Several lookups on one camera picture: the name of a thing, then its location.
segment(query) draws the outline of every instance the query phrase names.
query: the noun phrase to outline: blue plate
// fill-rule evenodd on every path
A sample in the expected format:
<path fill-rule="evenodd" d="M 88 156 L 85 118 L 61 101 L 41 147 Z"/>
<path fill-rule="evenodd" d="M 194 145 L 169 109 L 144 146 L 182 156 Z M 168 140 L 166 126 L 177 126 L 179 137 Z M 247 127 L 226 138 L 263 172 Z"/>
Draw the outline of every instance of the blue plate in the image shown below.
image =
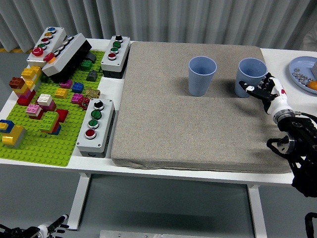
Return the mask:
<path fill-rule="evenodd" d="M 311 88 L 306 87 L 305 85 L 301 84 L 296 77 L 293 76 L 294 69 L 299 68 L 300 71 L 298 73 L 302 73 L 303 75 L 306 75 L 308 78 L 312 78 L 315 80 L 315 77 L 312 73 L 312 67 L 314 66 L 315 62 L 317 62 L 317 58 L 310 57 L 310 56 L 302 56 L 293 59 L 289 63 L 289 72 L 291 74 L 291 77 L 293 81 L 300 86 L 302 89 L 317 94 L 317 91 Z"/>

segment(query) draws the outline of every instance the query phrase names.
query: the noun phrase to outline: orange object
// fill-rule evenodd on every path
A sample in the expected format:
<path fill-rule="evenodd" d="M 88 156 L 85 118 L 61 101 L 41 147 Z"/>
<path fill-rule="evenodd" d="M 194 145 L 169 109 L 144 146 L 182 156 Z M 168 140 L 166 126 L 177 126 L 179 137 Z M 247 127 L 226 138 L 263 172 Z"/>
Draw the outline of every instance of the orange object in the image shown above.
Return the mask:
<path fill-rule="evenodd" d="M 307 84 L 307 87 L 317 91 L 317 81 L 311 81 Z"/>

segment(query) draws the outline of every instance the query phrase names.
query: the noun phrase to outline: purple lego brick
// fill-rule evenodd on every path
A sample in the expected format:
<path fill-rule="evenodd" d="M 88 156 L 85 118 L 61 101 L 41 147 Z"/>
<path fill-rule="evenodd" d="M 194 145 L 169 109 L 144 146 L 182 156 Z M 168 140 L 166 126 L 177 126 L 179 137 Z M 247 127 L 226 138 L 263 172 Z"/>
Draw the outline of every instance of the purple lego brick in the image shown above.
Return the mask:
<path fill-rule="evenodd" d="M 52 102 L 49 106 L 40 105 L 40 107 L 43 109 L 44 112 L 48 112 L 48 111 L 53 112 L 56 109 L 56 104 L 55 104 L 54 100 L 52 100 Z"/>
<path fill-rule="evenodd" d="M 27 90 L 24 94 L 22 94 L 22 93 L 15 93 L 15 94 L 18 96 L 18 98 L 28 99 L 29 96 L 31 95 L 31 93 L 32 93 L 32 91 L 29 88 L 27 88 Z"/>
<path fill-rule="evenodd" d="M 79 100 L 82 99 L 84 95 L 80 93 L 74 93 L 73 97 L 71 98 L 71 102 L 73 104 L 79 104 Z"/>
<path fill-rule="evenodd" d="M 60 85 L 61 88 L 70 89 L 71 86 L 73 85 L 73 81 L 71 81 L 71 79 L 69 79 L 66 82 L 60 83 L 59 85 Z"/>
<path fill-rule="evenodd" d="M 40 111 L 41 111 L 41 107 L 39 105 L 29 104 L 25 112 L 29 116 L 38 116 Z"/>

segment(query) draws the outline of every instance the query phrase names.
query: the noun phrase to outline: plastic cup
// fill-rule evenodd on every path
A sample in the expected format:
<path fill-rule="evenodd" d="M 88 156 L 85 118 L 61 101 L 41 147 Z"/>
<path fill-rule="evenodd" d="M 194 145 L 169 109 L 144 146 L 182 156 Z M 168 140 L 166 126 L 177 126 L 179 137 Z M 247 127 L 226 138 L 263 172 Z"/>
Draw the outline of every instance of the plastic cup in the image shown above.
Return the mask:
<path fill-rule="evenodd" d="M 217 70 L 217 64 L 211 58 L 197 56 L 189 61 L 188 66 L 189 92 L 193 96 L 200 97 L 209 88 L 213 75 Z"/>
<path fill-rule="evenodd" d="M 261 60 L 256 58 L 241 60 L 234 86 L 235 94 L 240 98 L 248 98 L 250 95 L 243 90 L 239 82 L 244 81 L 251 86 L 257 87 L 266 74 L 267 67 Z"/>

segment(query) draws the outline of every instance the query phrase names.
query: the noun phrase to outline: green lego baseplate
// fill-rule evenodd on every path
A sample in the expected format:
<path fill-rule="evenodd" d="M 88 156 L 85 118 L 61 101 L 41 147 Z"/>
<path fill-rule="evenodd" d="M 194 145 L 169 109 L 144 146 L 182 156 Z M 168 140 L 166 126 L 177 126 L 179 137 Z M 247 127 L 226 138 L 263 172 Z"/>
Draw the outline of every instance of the green lego baseplate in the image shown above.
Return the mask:
<path fill-rule="evenodd" d="M 84 84 L 83 94 L 85 94 L 88 87 L 97 89 L 103 75 L 100 68 L 101 60 L 105 53 L 101 51 L 90 52 L 97 57 L 96 62 L 91 68 L 91 70 L 97 72 L 98 77 L 96 82 L 86 80 L 89 71 L 82 71 L 81 65 L 78 66 L 70 77 L 73 83 L 79 82 Z M 31 104 L 34 104 L 37 98 L 44 93 L 52 96 L 56 103 L 56 109 L 68 110 L 65 122 L 60 122 L 61 130 L 59 134 L 50 135 L 40 131 L 40 125 L 46 113 L 43 114 L 41 120 L 31 119 L 25 112 L 27 107 L 15 104 L 7 120 L 13 121 L 15 125 L 24 126 L 26 134 L 18 148 L 5 146 L 1 141 L 2 135 L 0 135 L 0 158 L 65 167 L 68 165 L 75 148 L 86 111 L 79 107 L 78 104 L 71 102 L 74 94 L 71 89 L 68 89 L 66 99 L 60 99 L 55 97 L 56 90 L 60 88 L 59 84 L 55 84 L 45 77 L 42 77 L 41 82 Z"/>

